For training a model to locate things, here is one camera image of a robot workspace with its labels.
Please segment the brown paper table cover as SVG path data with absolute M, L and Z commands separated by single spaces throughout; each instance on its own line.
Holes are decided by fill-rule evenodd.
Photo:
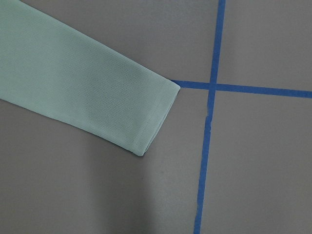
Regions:
M 143 67 L 209 82 L 218 0 L 21 1 Z M 312 3 L 226 0 L 218 83 L 312 91 Z M 142 156 L 0 98 L 3 234 L 194 234 L 207 90 Z M 312 99 L 218 91 L 200 234 L 312 231 Z

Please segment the blue tape grid lines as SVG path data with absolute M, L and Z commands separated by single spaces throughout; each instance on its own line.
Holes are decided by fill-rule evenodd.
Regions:
M 207 170 L 209 165 L 209 150 L 211 141 L 212 122 L 214 115 L 215 96 L 218 91 L 223 92 L 236 92 L 236 93 L 248 93 L 259 95 L 271 95 L 280 97 L 294 97 L 294 98 L 311 98 L 311 91 L 281 89 L 271 87 L 258 87 L 258 86 L 246 86 L 246 85 L 234 85 L 234 84 L 222 84 L 217 82 L 218 69 L 220 61 L 222 34 L 225 18 L 226 1 L 219 0 L 217 7 L 216 25 L 214 33 L 214 47 L 211 64 L 211 74 L 209 82 L 197 82 L 186 80 L 174 80 L 173 82 L 179 85 L 181 88 L 207 90 L 207 116 L 205 118 L 204 136 L 201 153 L 201 164 L 198 179 L 197 190 L 197 207 L 194 221 L 194 234 L 201 233 L 202 213 L 204 206 L 204 196 L 206 189 Z

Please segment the green long-sleeve shirt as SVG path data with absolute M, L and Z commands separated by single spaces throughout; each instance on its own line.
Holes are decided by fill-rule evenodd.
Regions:
M 0 97 L 137 156 L 180 87 L 19 1 L 0 3 Z

